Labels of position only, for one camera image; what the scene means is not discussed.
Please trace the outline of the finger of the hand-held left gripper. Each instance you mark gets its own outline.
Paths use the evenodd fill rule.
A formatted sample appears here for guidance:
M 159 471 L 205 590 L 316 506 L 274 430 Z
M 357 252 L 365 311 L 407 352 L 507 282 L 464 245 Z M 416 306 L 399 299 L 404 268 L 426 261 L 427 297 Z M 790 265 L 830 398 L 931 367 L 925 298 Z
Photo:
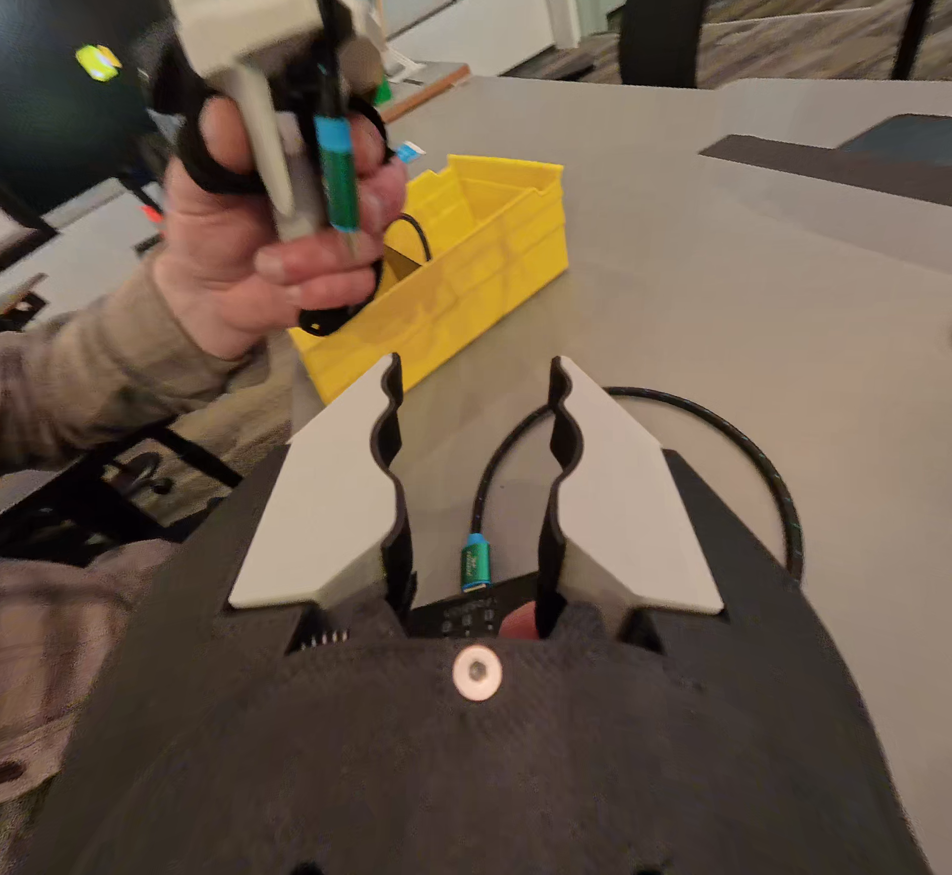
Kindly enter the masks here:
M 207 83 L 241 66 L 274 79 L 324 28 L 316 0 L 168 2 L 184 57 Z
M 386 34 L 374 6 L 367 0 L 333 0 L 339 68 L 349 91 L 375 98 L 386 80 Z

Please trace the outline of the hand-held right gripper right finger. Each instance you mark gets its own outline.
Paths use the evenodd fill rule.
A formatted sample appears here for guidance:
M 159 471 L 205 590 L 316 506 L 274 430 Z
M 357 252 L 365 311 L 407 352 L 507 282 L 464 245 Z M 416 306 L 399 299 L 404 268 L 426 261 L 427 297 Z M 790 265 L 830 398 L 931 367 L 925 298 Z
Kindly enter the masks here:
M 595 607 L 613 636 L 645 608 L 720 615 L 723 599 L 660 441 L 565 356 L 551 361 L 548 404 L 561 470 L 539 540 L 539 636 L 577 603 Z

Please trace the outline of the person's right hand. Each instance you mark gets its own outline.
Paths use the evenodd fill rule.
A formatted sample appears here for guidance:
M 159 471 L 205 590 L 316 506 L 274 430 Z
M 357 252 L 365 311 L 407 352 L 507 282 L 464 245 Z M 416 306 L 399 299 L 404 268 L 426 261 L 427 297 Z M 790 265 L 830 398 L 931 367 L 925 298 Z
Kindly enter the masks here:
M 539 640 L 536 602 L 526 602 L 509 612 L 499 625 L 498 636 L 507 640 Z

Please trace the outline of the brown wooden table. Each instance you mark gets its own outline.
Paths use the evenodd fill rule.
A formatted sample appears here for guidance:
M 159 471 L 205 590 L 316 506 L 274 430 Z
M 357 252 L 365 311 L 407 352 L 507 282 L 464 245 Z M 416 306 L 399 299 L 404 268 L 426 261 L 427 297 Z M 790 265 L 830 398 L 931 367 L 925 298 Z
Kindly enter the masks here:
M 378 110 L 384 122 L 392 124 L 464 83 L 470 75 L 464 62 L 426 62 L 391 81 L 390 99 Z

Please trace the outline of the black HDMI switch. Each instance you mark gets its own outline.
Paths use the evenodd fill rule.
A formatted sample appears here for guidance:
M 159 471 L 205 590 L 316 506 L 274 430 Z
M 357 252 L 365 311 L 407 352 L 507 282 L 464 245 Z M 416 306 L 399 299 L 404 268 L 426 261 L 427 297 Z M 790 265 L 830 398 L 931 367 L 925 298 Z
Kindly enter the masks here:
M 502 621 L 535 600 L 537 572 L 411 609 L 406 631 L 418 639 L 493 639 Z

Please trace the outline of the person's left forearm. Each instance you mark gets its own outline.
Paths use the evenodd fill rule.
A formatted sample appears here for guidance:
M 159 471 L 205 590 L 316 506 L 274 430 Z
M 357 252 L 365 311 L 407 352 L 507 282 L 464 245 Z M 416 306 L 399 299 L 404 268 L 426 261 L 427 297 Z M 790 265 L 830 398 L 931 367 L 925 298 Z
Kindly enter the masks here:
M 3 475 L 64 466 L 267 378 L 267 344 L 236 360 L 196 345 L 156 286 L 157 257 L 81 310 L 2 333 Z

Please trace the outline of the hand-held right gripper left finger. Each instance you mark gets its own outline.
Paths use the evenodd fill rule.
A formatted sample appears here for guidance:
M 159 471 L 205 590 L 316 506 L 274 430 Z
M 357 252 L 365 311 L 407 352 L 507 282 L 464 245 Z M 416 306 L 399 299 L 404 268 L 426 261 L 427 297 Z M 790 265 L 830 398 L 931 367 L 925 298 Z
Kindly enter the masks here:
M 229 595 L 235 610 L 344 610 L 415 596 L 411 526 L 391 465 L 402 447 L 401 358 L 389 353 L 300 429 Z

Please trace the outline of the yellow storage bin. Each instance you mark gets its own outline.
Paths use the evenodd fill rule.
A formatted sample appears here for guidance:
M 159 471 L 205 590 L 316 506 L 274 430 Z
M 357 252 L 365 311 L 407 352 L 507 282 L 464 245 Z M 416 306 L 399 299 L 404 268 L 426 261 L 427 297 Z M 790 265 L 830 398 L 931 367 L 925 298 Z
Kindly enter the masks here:
M 443 366 L 568 269 L 563 174 L 557 164 L 448 155 L 408 187 L 408 215 L 387 233 L 415 269 L 327 338 L 290 335 L 324 404 L 389 353 L 401 357 L 404 390 Z

